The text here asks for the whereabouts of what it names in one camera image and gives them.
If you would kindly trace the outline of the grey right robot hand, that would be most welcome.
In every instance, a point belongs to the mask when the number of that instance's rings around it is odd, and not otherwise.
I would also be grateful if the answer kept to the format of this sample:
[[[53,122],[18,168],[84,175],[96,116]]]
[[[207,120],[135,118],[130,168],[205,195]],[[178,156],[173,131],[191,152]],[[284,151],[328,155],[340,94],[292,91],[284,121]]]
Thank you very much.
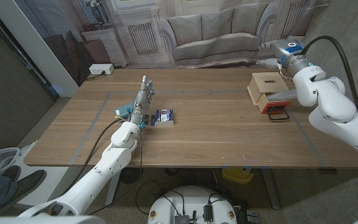
[[[256,60],[257,65],[267,68],[286,69],[293,77],[300,70],[306,68],[309,63],[306,58],[301,57],[303,46],[296,40],[273,40],[262,44],[259,50],[270,50],[273,53],[273,57]]]

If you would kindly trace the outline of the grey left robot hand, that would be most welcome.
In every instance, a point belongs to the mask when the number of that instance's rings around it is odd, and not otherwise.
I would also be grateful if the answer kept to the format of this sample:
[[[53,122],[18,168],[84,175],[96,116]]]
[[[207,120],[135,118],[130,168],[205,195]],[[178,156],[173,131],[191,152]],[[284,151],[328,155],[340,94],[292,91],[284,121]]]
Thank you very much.
[[[148,112],[154,94],[155,87],[153,85],[153,82],[151,80],[147,81],[147,77],[144,75],[140,84],[140,90],[132,104],[129,122],[134,124],[141,123],[143,117]]]

